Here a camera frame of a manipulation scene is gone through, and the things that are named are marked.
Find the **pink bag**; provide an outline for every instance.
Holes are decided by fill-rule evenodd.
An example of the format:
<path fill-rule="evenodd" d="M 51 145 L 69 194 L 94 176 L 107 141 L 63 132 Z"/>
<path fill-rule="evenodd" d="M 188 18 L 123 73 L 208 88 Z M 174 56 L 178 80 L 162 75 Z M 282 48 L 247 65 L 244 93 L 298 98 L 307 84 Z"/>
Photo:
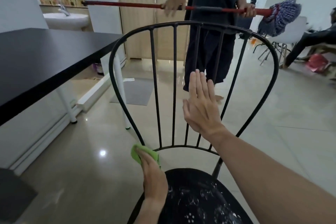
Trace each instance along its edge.
<path fill-rule="evenodd" d="M 315 53 L 306 63 L 306 67 L 315 73 L 322 73 L 328 63 L 329 61 L 322 54 Z"/>

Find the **black metal chair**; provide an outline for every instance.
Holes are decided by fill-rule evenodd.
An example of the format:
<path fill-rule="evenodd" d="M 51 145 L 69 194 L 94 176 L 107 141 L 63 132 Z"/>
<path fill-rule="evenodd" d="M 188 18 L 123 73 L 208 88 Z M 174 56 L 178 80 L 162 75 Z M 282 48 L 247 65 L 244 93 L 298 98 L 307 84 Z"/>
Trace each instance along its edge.
<path fill-rule="evenodd" d="M 153 80 L 154 80 L 154 91 L 155 91 L 155 101 L 156 101 L 156 112 L 157 112 L 157 127 L 159 131 L 159 144 L 160 147 L 155 151 L 165 150 L 170 148 L 176 147 L 187 147 L 193 149 L 199 149 L 203 151 L 208 151 L 212 154 L 218 155 L 217 152 L 212 150 L 212 145 L 208 149 L 202 148 L 199 146 L 201 135 L 198 136 L 197 144 L 196 145 L 188 145 L 187 136 L 188 136 L 188 129 L 189 125 L 186 126 L 185 132 L 185 141 L 182 145 L 176 145 L 174 143 L 175 137 L 175 109 L 176 109 L 176 57 L 177 57 L 177 27 L 180 25 L 191 25 L 197 27 L 196 33 L 196 48 L 195 48 L 195 63 L 194 63 L 194 70 L 196 69 L 196 60 L 198 55 L 198 43 L 200 39 L 200 30 L 203 26 L 211 26 L 216 27 L 218 31 L 221 32 L 220 39 L 219 39 L 219 48 L 216 56 L 216 65 L 215 65 L 215 72 L 213 73 L 216 77 L 218 63 L 219 63 L 219 56 L 221 53 L 221 45 L 223 42 L 224 37 L 224 30 L 225 29 L 232 29 L 237 31 L 237 33 L 244 33 L 244 43 L 241 48 L 240 56 L 238 59 L 238 63 L 236 66 L 236 70 L 234 72 L 233 81 L 230 86 L 230 90 L 225 101 L 224 108 L 221 112 L 221 119 L 225 114 L 225 110 L 228 106 L 233 87 L 235 85 L 238 71 L 241 65 L 241 61 L 243 59 L 244 51 L 246 48 L 246 44 L 248 39 L 253 36 L 260 41 L 262 41 L 271 51 L 271 55 L 274 60 L 274 71 L 270 81 L 269 86 L 267 87 L 263 97 L 261 98 L 260 102 L 258 103 L 257 107 L 254 109 L 250 117 L 247 119 L 245 124 L 241 127 L 241 129 L 237 133 L 237 137 L 239 137 L 244 129 L 250 124 L 251 120 L 257 114 L 263 103 L 265 102 L 267 96 L 271 92 L 271 89 L 276 81 L 279 69 L 279 62 L 278 57 L 275 52 L 274 47 L 269 43 L 261 35 L 258 35 L 254 32 L 251 32 L 246 29 L 234 27 L 234 26 L 223 26 L 219 24 L 211 24 L 211 23 L 201 23 L 201 22 L 193 22 L 193 21 L 179 21 L 179 22 L 167 22 L 167 23 L 160 23 L 154 24 L 150 26 L 145 26 L 141 28 L 137 28 L 135 30 L 130 31 L 129 33 L 122 36 L 115 44 L 111 51 L 110 62 L 109 62 L 109 69 L 110 69 L 110 77 L 112 81 L 113 88 L 115 90 L 115 94 L 121 104 L 122 109 L 124 110 L 128 120 L 132 124 L 134 131 L 136 132 L 140 142 L 142 145 L 145 145 L 144 140 L 141 137 L 141 134 L 135 125 L 131 115 L 129 114 L 125 103 L 123 102 L 120 92 L 117 87 L 117 83 L 113 74 L 113 61 L 116 54 L 117 49 L 121 44 L 123 44 L 130 36 L 149 30 L 150 33 L 150 44 L 152 50 L 152 63 L 153 63 Z M 161 141 L 161 126 L 160 126 L 160 113 L 159 113 L 159 102 L 158 102 L 158 87 L 157 87 L 157 80 L 156 80 L 156 60 L 155 60 L 155 50 L 154 50 L 154 36 L 153 31 L 156 28 L 162 27 L 173 27 L 174 31 L 174 86 L 173 86 L 173 128 L 172 128 L 172 142 L 169 146 L 163 146 Z M 179 169 L 172 169 L 166 171 L 166 177 L 168 180 L 169 185 L 169 192 L 166 199 L 165 206 L 161 212 L 159 223 L 252 223 L 244 209 L 241 205 L 237 202 L 234 196 L 226 189 L 226 187 L 221 184 L 220 181 L 217 180 L 221 165 L 223 161 L 220 158 L 216 164 L 216 167 L 212 173 L 212 175 L 190 168 L 179 168 Z M 141 204 L 144 200 L 144 194 L 140 197 L 137 205 L 135 206 L 128 223 L 133 223 L 140 211 Z"/>

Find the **red mop handle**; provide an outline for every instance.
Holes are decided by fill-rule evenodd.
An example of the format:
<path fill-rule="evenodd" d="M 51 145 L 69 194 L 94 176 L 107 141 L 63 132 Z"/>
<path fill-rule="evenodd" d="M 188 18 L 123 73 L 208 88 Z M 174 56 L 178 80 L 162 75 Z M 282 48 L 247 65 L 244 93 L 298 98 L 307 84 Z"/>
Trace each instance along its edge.
<path fill-rule="evenodd" d="M 162 5 L 157 4 L 141 4 L 141 3 L 123 3 L 123 2 L 105 2 L 105 1 L 82 1 L 82 4 L 87 5 L 110 5 L 110 6 L 125 6 L 125 7 L 141 7 L 141 8 L 156 8 L 156 9 L 164 9 Z M 242 14 L 246 11 L 246 9 L 235 9 L 235 8 L 221 8 L 221 7 L 208 7 L 208 6 L 186 6 L 186 10 L 202 10 L 208 12 L 224 12 L 224 13 L 239 13 Z M 262 15 L 268 17 L 272 15 L 272 9 L 255 9 L 257 11 L 257 15 Z"/>

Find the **gray floor mat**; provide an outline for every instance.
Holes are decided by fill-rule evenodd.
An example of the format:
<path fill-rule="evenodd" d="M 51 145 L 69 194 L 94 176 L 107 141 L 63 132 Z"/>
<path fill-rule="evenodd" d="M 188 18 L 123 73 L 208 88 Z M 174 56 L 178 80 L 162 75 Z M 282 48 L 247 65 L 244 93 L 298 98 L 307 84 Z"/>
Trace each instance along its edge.
<path fill-rule="evenodd" d="M 153 92 L 153 79 L 135 78 L 132 82 L 124 82 L 126 103 L 129 105 L 147 105 Z M 110 103 L 119 103 L 114 95 Z"/>

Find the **faucet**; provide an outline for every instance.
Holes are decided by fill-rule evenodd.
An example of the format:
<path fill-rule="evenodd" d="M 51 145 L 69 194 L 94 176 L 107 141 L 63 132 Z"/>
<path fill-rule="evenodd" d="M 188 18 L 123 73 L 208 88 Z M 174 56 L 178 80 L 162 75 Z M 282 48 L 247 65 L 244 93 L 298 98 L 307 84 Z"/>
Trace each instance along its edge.
<path fill-rule="evenodd" d="M 58 4 L 58 6 L 60 7 L 59 11 L 61 13 L 64 13 L 65 16 L 70 16 L 70 13 L 68 12 L 68 10 L 66 9 L 66 7 L 64 5 Z"/>

